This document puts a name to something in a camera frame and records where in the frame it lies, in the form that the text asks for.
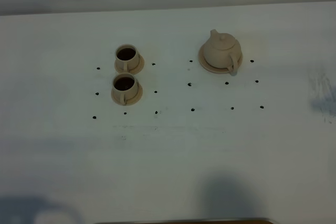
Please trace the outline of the far beige cup saucer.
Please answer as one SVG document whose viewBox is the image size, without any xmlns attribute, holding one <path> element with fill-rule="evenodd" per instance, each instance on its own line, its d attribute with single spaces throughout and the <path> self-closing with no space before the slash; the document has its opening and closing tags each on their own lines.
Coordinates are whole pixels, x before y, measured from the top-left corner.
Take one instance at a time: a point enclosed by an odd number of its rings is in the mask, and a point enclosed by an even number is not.
<svg viewBox="0 0 336 224">
<path fill-rule="evenodd" d="M 131 60 L 123 61 L 116 59 L 114 62 L 114 68 L 118 73 L 131 73 L 137 74 L 144 67 L 144 59 L 141 55 L 136 55 Z"/>
</svg>

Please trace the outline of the near beige cup saucer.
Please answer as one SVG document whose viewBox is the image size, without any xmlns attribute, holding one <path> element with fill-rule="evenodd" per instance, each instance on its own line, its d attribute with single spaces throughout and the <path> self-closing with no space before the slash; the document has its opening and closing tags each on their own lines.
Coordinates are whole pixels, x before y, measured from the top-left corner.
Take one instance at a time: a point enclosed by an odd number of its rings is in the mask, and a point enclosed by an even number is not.
<svg viewBox="0 0 336 224">
<path fill-rule="evenodd" d="M 117 92 L 115 91 L 115 89 L 112 89 L 111 91 L 112 100 L 116 104 L 121 105 L 121 106 L 129 106 L 129 105 L 133 105 L 137 103 L 142 97 L 143 89 L 139 83 L 136 86 L 138 87 L 136 94 L 134 95 L 134 97 L 129 98 L 129 99 L 127 98 L 127 94 L 129 93 L 128 90 L 121 91 L 121 94 L 117 96 Z"/>
</svg>

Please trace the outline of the beige cup saucer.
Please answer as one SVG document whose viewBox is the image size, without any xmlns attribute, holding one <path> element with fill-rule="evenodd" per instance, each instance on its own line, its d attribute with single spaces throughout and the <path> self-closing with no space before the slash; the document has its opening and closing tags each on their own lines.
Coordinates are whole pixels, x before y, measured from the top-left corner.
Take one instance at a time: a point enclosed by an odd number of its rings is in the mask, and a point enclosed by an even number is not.
<svg viewBox="0 0 336 224">
<path fill-rule="evenodd" d="M 112 89 L 111 91 L 112 100 L 116 104 L 121 105 L 121 106 L 129 106 L 129 105 L 133 105 L 137 103 L 142 97 L 143 89 L 139 83 L 136 86 L 138 87 L 136 94 L 134 95 L 134 97 L 129 98 L 129 99 L 127 98 L 127 94 L 129 93 L 128 90 L 121 91 L 121 94 L 117 96 L 117 92 L 115 91 L 115 89 Z"/>
<path fill-rule="evenodd" d="M 123 61 L 116 59 L 114 62 L 114 68 L 118 73 L 131 73 L 137 74 L 144 67 L 144 59 L 141 55 L 136 55 L 131 60 Z"/>
</svg>

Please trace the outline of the near beige teacup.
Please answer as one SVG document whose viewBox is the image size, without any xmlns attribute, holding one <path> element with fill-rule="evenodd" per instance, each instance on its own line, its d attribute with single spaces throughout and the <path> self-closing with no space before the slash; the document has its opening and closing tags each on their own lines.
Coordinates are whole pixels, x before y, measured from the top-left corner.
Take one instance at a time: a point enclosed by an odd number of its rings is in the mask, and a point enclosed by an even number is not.
<svg viewBox="0 0 336 224">
<path fill-rule="evenodd" d="M 138 81 L 130 73 L 120 73 L 113 79 L 111 97 L 119 105 L 127 105 L 136 97 L 138 91 Z"/>
</svg>

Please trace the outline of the far beige teacup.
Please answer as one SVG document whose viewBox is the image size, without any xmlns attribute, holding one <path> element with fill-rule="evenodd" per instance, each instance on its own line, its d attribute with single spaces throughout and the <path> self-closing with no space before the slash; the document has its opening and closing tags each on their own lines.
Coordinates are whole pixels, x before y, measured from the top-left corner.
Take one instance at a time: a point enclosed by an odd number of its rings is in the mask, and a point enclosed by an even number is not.
<svg viewBox="0 0 336 224">
<path fill-rule="evenodd" d="M 139 63 L 139 54 L 133 45 L 125 44 L 116 49 L 115 68 L 117 72 L 131 72 Z"/>
</svg>

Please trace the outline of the beige teacup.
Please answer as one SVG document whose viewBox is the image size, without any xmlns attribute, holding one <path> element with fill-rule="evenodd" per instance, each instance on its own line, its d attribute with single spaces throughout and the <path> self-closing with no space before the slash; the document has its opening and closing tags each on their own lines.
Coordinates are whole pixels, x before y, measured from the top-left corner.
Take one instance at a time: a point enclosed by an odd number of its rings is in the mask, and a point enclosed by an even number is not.
<svg viewBox="0 0 336 224">
<path fill-rule="evenodd" d="M 125 44 L 116 49 L 115 68 L 117 72 L 131 72 L 139 63 L 139 54 L 133 45 Z"/>
<path fill-rule="evenodd" d="M 127 105 L 136 97 L 138 91 L 138 81 L 130 73 L 120 73 L 113 79 L 111 97 L 119 105 Z"/>
</svg>

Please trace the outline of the beige teapot saucer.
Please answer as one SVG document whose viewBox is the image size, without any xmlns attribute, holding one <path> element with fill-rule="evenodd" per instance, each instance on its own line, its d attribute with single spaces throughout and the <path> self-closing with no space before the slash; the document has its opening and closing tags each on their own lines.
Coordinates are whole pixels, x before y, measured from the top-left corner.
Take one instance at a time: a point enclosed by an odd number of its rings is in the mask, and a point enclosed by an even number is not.
<svg viewBox="0 0 336 224">
<path fill-rule="evenodd" d="M 198 52 L 198 60 L 209 72 L 235 75 L 242 64 L 243 52 L 240 46 L 220 50 L 203 45 Z"/>
</svg>

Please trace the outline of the beige ceramic teapot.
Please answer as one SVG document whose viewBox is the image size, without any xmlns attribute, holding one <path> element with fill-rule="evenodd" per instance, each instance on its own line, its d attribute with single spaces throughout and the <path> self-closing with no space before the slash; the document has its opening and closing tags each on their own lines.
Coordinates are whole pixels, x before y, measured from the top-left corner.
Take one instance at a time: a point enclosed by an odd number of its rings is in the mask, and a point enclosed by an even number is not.
<svg viewBox="0 0 336 224">
<path fill-rule="evenodd" d="M 203 56 L 210 67 L 236 75 L 243 53 L 239 41 L 233 35 L 212 29 L 204 44 Z"/>
</svg>

